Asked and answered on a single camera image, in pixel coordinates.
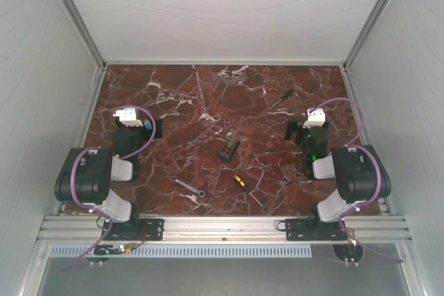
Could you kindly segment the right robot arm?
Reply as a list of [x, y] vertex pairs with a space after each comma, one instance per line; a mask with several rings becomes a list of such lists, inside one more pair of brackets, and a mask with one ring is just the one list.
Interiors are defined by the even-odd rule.
[[303, 152], [302, 167], [309, 180], [334, 180], [336, 189], [304, 219], [286, 219], [288, 241], [345, 241], [339, 221], [391, 194], [391, 180], [372, 145], [340, 146], [327, 152], [328, 124], [288, 122], [284, 139], [295, 136]]

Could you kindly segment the aluminium front rail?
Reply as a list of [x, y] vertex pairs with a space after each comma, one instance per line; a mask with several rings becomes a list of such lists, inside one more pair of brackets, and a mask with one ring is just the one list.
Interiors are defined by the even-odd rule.
[[[284, 244], [284, 216], [164, 216], [165, 244]], [[349, 232], [365, 244], [413, 241], [402, 216], [349, 216]], [[37, 234], [48, 243], [93, 243], [101, 235], [95, 216], [46, 216]]]

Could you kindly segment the yellow black screwdriver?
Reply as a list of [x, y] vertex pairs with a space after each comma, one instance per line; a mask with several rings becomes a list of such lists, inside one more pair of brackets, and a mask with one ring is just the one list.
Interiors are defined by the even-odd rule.
[[249, 194], [251, 192], [250, 187], [238, 175], [234, 175], [233, 180], [235, 184], [239, 185], [245, 193]]

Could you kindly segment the black handled screwdriver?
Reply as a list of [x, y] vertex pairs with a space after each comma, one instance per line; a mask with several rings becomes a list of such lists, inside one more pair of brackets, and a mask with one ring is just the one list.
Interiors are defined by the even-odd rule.
[[294, 93], [294, 89], [287, 90], [274, 104], [272, 104], [271, 109], [273, 109], [275, 106], [277, 106], [279, 103], [281, 103], [283, 100], [287, 99]]

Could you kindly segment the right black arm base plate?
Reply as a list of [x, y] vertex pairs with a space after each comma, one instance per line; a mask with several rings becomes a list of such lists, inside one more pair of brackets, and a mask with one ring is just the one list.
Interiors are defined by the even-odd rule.
[[287, 241], [346, 241], [348, 235], [338, 223], [286, 219], [284, 230]]

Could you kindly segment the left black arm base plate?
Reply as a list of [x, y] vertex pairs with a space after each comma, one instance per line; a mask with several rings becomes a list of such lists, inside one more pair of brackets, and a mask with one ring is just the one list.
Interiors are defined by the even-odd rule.
[[164, 219], [142, 218], [136, 224], [114, 223], [104, 238], [105, 241], [161, 241], [164, 232]]

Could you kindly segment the silver combination wrench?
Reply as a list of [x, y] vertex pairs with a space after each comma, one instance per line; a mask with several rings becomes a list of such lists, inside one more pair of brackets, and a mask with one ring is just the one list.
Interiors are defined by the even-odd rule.
[[199, 189], [192, 187], [191, 185], [187, 184], [186, 182], [179, 180], [176, 176], [173, 176], [171, 178], [171, 180], [173, 182], [180, 184], [181, 186], [185, 187], [186, 189], [190, 190], [191, 192], [195, 193], [200, 198], [203, 198], [205, 196], [205, 192], [203, 190], [199, 190]]

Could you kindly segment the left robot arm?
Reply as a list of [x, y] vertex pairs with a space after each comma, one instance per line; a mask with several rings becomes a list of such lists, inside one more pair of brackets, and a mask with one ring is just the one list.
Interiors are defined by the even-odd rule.
[[136, 127], [125, 126], [118, 120], [115, 123], [111, 148], [69, 151], [55, 181], [55, 197], [59, 202], [74, 202], [104, 217], [104, 227], [111, 220], [108, 240], [139, 240], [144, 237], [147, 224], [140, 220], [135, 204], [117, 195], [111, 183], [137, 180], [141, 171], [139, 150], [163, 136], [162, 120], [145, 120]]

